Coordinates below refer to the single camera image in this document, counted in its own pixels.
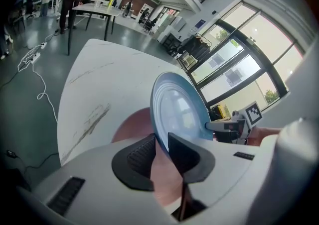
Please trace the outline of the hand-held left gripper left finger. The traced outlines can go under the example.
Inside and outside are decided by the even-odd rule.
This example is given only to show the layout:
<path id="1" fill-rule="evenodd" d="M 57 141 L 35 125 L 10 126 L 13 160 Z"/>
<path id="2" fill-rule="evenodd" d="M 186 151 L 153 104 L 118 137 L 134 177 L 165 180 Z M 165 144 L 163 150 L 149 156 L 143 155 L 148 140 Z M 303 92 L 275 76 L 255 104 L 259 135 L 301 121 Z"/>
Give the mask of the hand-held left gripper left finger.
<path id="1" fill-rule="evenodd" d="M 115 176 L 128 188 L 153 192 L 152 163 L 156 156 L 156 137 L 147 137 L 118 151 L 112 159 Z"/>

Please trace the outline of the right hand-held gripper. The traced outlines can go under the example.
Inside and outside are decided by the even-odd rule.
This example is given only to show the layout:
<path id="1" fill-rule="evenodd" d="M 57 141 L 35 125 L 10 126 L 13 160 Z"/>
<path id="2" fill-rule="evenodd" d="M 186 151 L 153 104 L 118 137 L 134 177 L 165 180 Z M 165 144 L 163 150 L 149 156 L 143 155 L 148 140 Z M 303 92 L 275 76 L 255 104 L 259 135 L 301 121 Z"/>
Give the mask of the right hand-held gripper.
<path id="1" fill-rule="evenodd" d="M 253 102 L 239 111 L 233 111 L 230 119 L 211 121 L 205 128 L 214 131 L 219 142 L 247 145 L 252 128 L 262 119 L 257 102 Z"/>

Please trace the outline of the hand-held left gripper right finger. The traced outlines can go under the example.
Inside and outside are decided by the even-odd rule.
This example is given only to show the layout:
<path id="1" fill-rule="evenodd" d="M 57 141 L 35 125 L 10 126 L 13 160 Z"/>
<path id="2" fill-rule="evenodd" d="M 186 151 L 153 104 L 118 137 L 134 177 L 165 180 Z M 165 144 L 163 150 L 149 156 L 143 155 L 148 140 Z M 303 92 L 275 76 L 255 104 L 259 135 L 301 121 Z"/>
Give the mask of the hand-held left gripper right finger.
<path id="1" fill-rule="evenodd" d="M 171 132 L 168 154 L 186 184 L 205 181 L 215 167 L 215 157 L 210 151 Z"/>

